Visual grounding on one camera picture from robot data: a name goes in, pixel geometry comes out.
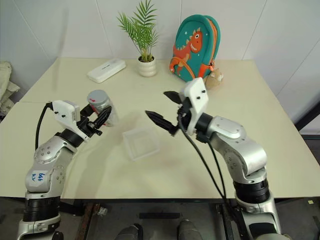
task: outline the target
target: orange dinosaur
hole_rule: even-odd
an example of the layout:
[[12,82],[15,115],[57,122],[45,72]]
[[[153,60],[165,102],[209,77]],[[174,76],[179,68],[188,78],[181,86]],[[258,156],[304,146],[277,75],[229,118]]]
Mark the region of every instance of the orange dinosaur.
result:
[[202,32],[200,32],[200,27],[197,30],[193,30],[192,36],[189,37],[190,40],[185,41],[185,45],[176,48],[176,44],[173,46],[173,56],[174,58],[170,62],[170,71],[175,72],[175,65],[178,65],[176,73],[179,72],[189,59],[191,59],[191,52],[198,53],[202,48]]

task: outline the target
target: plastic container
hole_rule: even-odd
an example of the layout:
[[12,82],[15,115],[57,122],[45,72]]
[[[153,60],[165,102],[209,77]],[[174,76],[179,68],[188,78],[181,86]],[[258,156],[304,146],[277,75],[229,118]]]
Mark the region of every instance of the plastic container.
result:
[[124,145],[133,161],[151,156],[160,150],[156,131],[152,127],[135,128],[122,133]]
[[106,107],[111,106],[111,113],[107,121],[105,121],[104,125],[107,127],[113,127],[115,124],[117,124],[119,119],[115,106],[113,105],[111,99],[104,90],[98,89],[90,92],[88,94],[87,101],[89,102],[90,106],[96,114],[99,114]]

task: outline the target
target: clear plastic box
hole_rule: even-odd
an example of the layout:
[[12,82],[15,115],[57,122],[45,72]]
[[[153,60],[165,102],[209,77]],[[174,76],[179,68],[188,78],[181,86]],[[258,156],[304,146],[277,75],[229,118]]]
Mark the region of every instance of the clear plastic box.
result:
[[133,161],[159,152],[160,143],[152,127],[140,127],[122,133],[124,145]]

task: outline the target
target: black cable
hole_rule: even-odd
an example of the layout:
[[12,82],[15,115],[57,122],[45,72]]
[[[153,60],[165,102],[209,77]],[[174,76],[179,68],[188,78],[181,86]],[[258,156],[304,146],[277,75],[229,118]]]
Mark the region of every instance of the black cable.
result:
[[229,212],[229,215],[231,217],[233,217],[233,219],[236,221],[236,217],[235,217],[235,214],[233,212],[233,209],[231,207],[231,203],[230,201],[227,199],[227,195],[226,195],[226,187],[225,187],[225,181],[224,181],[224,177],[222,176],[222,172],[221,172],[221,169],[220,169],[220,165],[219,165],[219,162],[218,162],[218,159],[217,159],[217,156],[216,156],[216,153],[215,153],[215,150],[214,148],[212,147],[211,145],[211,142],[208,141],[207,142],[209,147],[210,147],[210,150],[212,152],[212,155],[214,157],[214,161],[215,161],[215,164],[216,164],[216,167],[218,168],[218,172],[219,172],[219,175],[220,175],[220,179],[221,179],[221,184],[222,184],[222,188],[223,188],[223,195],[224,195],[224,203],[226,205],[226,209],[227,211]]
[[213,181],[213,184],[214,184],[215,188],[216,188],[217,191],[219,192],[221,198],[223,199],[223,201],[225,202],[225,204],[228,204],[228,203],[227,203],[227,200],[226,200],[226,197],[221,193],[220,188],[218,187],[217,182],[216,182],[214,176],[212,175],[212,173],[211,173],[211,171],[210,171],[210,169],[209,169],[209,167],[208,167],[208,165],[207,165],[207,163],[206,163],[206,161],[205,161],[205,159],[204,159],[204,156],[202,155],[202,153],[200,152],[199,148],[198,148],[197,145],[194,143],[194,141],[193,141],[193,140],[188,136],[188,134],[186,133],[186,130],[185,130],[183,124],[182,124],[181,118],[182,118],[182,117],[179,115],[179,116],[178,116],[178,126],[179,126],[179,128],[181,129],[181,131],[182,131],[183,135],[185,136],[185,138],[189,141],[189,143],[191,143],[191,145],[194,147],[194,149],[195,149],[196,152],[198,153],[199,157],[201,158],[201,160],[202,160],[202,162],[203,162],[206,170],[208,171],[208,173],[209,173],[209,175],[210,175],[210,177],[211,177],[211,179],[212,179],[212,181]]
[[217,164],[217,167],[218,167],[218,170],[219,170],[219,174],[220,174],[220,178],[221,178],[221,182],[222,182],[222,187],[223,187],[224,194],[222,194],[220,188],[218,187],[217,182],[216,182],[214,176],[212,175],[212,173],[211,173],[211,171],[210,171],[210,169],[209,169],[209,167],[208,167],[208,165],[207,165],[207,163],[206,163],[206,161],[205,161],[202,153],[200,152],[199,148],[197,147],[197,145],[195,144],[195,142],[188,136],[188,134],[187,134],[187,132],[186,132],[186,130],[185,130],[183,124],[182,124],[182,117],[181,117],[180,115],[178,116],[178,126],[179,126],[179,128],[181,129],[181,131],[182,131],[183,135],[185,136],[185,138],[189,141],[189,143],[191,143],[191,145],[194,147],[194,149],[195,149],[196,152],[198,153],[199,157],[201,158],[201,160],[202,160],[202,162],[203,162],[203,164],[204,164],[207,172],[209,173],[209,175],[210,175],[210,177],[211,177],[211,179],[212,179],[212,181],[213,181],[213,184],[214,184],[215,188],[216,188],[217,191],[219,192],[219,194],[220,194],[220,196],[221,196],[221,198],[222,198],[222,200],[223,200],[223,202],[224,202],[224,204],[225,204],[225,206],[226,206],[226,209],[227,209],[227,211],[228,211],[228,213],[229,213],[229,216],[230,216],[234,221],[237,222],[237,218],[235,217],[235,214],[234,214],[234,212],[233,212],[233,209],[232,209],[232,207],[231,207],[231,204],[228,202],[227,197],[226,197],[225,182],[223,181],[223,177],[222,177],[220,165],[219,165],[219,163],[218,163],[218,160],[217,160],[217,156],[216,156],[215,151],[213,151],[212,154],[213,154],[214,160],[216,161],[216,164]]
[[36,131],[35,131],[35,150],[38,149],[40,126],[41,126],[42,120],[44,119],[47,108],[51,110],[53,109],[52,102],[48,102],[45,104],[45,106],[42,109],[41,115],[39,117],[38,124],[36,126]]
[[227,195],[226,195],[226,187],[225,187],[225,181],[224,181],[224,178],[222,176],[222,173],[221,173],[221,169],[220,169],[220,165],[219,165],[219,162],[218,162],[218,159],[217,159],[217,156],[216,156],[216,153],[215,153],[215,150],[214,148],[212,147],[211,145],[211,142],[208,141],[208,145],[209,145],[209,148],[213,154],[213,157],[214,157],[214,161],[215,161],[215,164],[216,164],[216,167],[218,168],[218,171],[219,171],[219,175],[220,175],[220,180],[221,180],[221,184],[222,184],[222,188],[223,188],[223,195],[225,198],[227,198]]

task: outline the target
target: green plant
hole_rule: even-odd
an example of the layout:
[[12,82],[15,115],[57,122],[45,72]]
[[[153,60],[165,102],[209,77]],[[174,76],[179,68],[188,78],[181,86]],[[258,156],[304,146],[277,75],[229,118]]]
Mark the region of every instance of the green plant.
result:
[[128,17],[124,13],[119,13],[119,17],[117,17],[121,23],[118,26],[128,33],[141,54],[139,60],[145,63],[153,60],[151,49],[156,45],[159,36],[154,22],[157,15],[152,14],[157,9],[153,7],[154,4],[151,4],[151,0],[141,1],[136,7],[137,12],[133,12],[135,16]]

